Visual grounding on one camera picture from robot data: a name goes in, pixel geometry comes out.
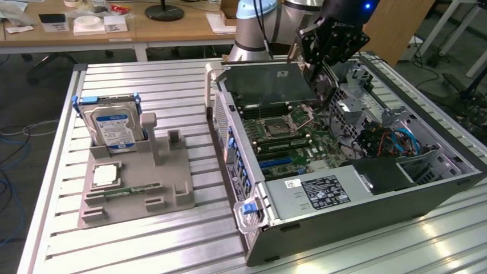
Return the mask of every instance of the blue pcie slot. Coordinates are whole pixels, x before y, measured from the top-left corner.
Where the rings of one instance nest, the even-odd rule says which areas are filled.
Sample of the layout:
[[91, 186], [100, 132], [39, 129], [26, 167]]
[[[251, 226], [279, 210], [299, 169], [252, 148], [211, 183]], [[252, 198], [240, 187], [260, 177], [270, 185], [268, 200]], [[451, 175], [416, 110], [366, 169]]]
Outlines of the blue pcie slot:
[[267, 167], [275, 167], [275, 166], [280, 166], [282, 164], [290, 164], [290, 163], [292, 163], [292, 159], [291, 159], [291, 157], [286, 157], [286, 158], [280, 158], [276, 160], [259, 162], [259, 166], [260, 166], [260, 168], [267, 168]]

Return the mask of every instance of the power supply label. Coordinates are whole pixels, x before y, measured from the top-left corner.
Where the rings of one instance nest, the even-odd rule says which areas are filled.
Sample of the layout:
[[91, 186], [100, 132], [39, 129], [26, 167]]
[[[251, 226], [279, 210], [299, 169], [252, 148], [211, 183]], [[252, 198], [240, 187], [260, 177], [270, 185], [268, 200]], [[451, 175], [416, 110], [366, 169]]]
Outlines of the power supply label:
[[314, 209], [324, 209], [350, 202], [335, 175], [302, 182]]

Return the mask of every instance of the wooden desk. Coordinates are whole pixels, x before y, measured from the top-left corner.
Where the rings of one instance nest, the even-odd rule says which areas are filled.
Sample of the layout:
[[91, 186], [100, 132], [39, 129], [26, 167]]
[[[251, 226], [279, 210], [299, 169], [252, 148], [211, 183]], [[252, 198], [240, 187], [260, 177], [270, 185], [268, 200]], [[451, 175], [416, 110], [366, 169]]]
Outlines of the wooden desk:
[[[60, 31], [55, 33], [44, 32], [39, 14], [63, 13], [66, 11], [75, 10], [64, 5], [62, 0], [46, 0], [46, 2], [30, 2], [26, 9], [26, 13], [36, 21], [35, 29], [23, 33], [9, 34], [3, 30], [5, 35], [5, 42], [3, 46], [50, 46], [50, 45], [79, 45], [79, 44], [96, 44], [96, 43], [116, 43], [111, 39], [124, 39], [127, 41], [135, 41], [136, 39], [136, 20], [127, 19], [128, 31], [122, 33], [108, 33], [99, 35], [75, 36], [74, 35], [74, 18], [70, 18], [70, 31]], [[9, 22], [4, 23], [4, 27], [12, 27]]]
[[[363, 50], [374, 51], [394, 66], [432, 3], [434, 0], [382, 0], [364, 28], [371, 42]], [[234, 43], [234, 35], [212, 33], [206, 16], [208, 11], [191, 8], [218, 10], [216, 4], [184, 3], [176, 0], [168, 0], [168, 4], [176, 4], [184, 10], [183, 19], [174, 22], [151, 20], [144, 15], [144, 10], [156, 3], [128, 3], [134, 7], [134, 17], [127, 19], [128, 32], [124, 33], [76, 37], [72, 31], [46, 33], [40, 25], [35, 26], [35, 30], [19, 34], [0, 31], [0, 54], [135, 49], [138, 60], [144, 62], [147, 61], [146, 49], [151, 47], [230, 45]], [[26, 12], [39, 22], [38, 14], [62, 13], [70, 9], [62, 0], [46, 0], [46, 2], [30, 2]]]
[[[180, 3], [206, 10], [219, 10], [219, 6], [208, 2], [192, 4]], [[184, 11], [184, 17], [178, 21], [159, 22], [144, 15], [144, 10], [152, 5], [155, 3], [136, 4], [138, 41], [151, 42], [160, 41], [162, 39], [166, 41], [235, 39], [234, 35], [215, 35], [207, 21], [207, 13], [210, 12], [178, 5]]]
[[0, 43], [5, 41], [5, 33], [4, 33], [4, 27], [3, 27], [3, 22], [0, 22], [0, 27], [1, 27], [1, 31], [0, 31]]
[[47, 33], [40, 25], [39, 14], [63, 13], [74, 10], [60, 0], [30, 2], [27, 14], [39, 23], [35, 29], [24, 33], [8, 34], [0, 30], [0, 54], [51, 53], [86, 50], [134, 49], [139, 62], [147, 61], [148, 47], [231, 45], [234, 35], [216, 35], [207, 22], [207, 11], [192, 9], [191, 5], [207, 10], [218, 10], [219, 6], [210, 3], [179, 3], [186, 16], [175, 22], [159, 22], [148, 19], [144, 10], [156, 3], [127, 3], [132, 6], [132, 17], [127, 19], [128, 31], [122, 33], [75, 36], [71, 31]]

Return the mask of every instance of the hard drive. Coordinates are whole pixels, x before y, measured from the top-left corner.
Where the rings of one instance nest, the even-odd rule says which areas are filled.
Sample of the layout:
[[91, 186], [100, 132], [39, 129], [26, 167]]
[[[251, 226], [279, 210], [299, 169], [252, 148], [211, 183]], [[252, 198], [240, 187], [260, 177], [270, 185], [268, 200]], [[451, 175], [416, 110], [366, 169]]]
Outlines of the hard drive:
[[136, 141], [146, 139], [140, 125], [140, 96], [72, 98], [90, 131], [95, 146], [107, 146], [112, 154], [135, 150]]

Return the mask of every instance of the white object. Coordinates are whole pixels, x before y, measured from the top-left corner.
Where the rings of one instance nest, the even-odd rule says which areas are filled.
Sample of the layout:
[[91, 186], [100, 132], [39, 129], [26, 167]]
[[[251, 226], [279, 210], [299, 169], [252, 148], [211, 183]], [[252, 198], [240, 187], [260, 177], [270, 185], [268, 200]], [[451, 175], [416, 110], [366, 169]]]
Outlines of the white object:
[[431, 46], [431, 43], [434, 42], [438, 34], [440, 33], [440, 30], [442, 28], [444, 27], [451, 15], [454, 14], [455, 12], [455, 9], [458, 8], [459, 4], [460, 3], [471, 3], [471, 4], [475, 4], [478, 2], [478, 0], [452, 0], [451, 1], [451, 4], [448, 6], [448, 9], [446, 10], [446, 12], [443, 13], [443, 16], [439, 20], [439, 22], [436, 23], [435, 25], [435, 28], [434, 30], [431, 31], [430, 35], [428, 35], [428, 38], [426, 39], [424, 41], [424, 44], [423, 46], [420, 47], [420, 55], [423, 56], [428, 47]]
[[83, 0], [64, 0], [67, 7], [78, 7], [83, 3]]
[[482, 8], [479, 6], [476, 6], [470, 12], [468, 14], [464, 16], [464, 19], [462, 21], [462, 24], [458, 26], [454, 34], [451, 35], [447, 43], [444, 44], [442, 51], [440, 51], [440, 55], [447, 55], [452, 45], [455, 44], [459, 36], [462, 35], [462, 32], [466, 30], [466, 28], [468, 27], [470, 23], [472, 22], [475, 16], [479, 14]]
[[67, 20], [58, 23], [43, 23], [43, 28], [47, 33], [54, 33], [56, 31], [68, 31], [70, 24]]
[[226, 26], [219, 14], [207, 13], [207, 20], [215, 34], [234, 34], [236, 27]]
[[479, 70], [486, 65], [486, 63], [487, 63], [487, 50], [484, 51], [484, 54], [482, 55], [482, 57], [479, 58], [479, 60], [472, 65], [472, 68], [467, 71], [466, 76], [468, 78], [475, 77], [476, 74], [478, 74], [478, 72], [479, 72]]
[[107, 33], [119, 33], [128, 30], [124, 16], [106, 16], [104, 26]]
[[412, 36], [408, 47], [404, 50], [403, 56], [400, 57], [399, 61], [410, 61], [412, 60], [412, 56], [418, 52], [418, 47], [423, 45], [423, 40], [416, 36]]
[[116, 166], [114, 164], [100, 166], [95, 169], [94, 184], [106, 186], [114, 183], [116, 180]]
[[300, 179], [288, 180], [288, 181], [284, 181], [284, 184], [286, 184], [287, 188], [300, 187], [302, 180]]
[[75, 36], [106, 34], [106, 27], [102, 19], [96, 16], [82, 16], [75, 19]]
[[5, 31], [8, 31], [8, 33], [23, 33], [24, 31], [28, 30], [34, 30], [34, 27], [27, 26], [27, 27], [5, 27]]
[[[4, 0], [0, 0], [0, 2], [15, 4], [22, 9], [22, 11], [26, 11], [26, 8], [28, 7], [28, 4], [24, 2], [4, 1]], [[0, 18], [7, 18], [5, 15], [1, 13], [1, 11], [0, 11]]]

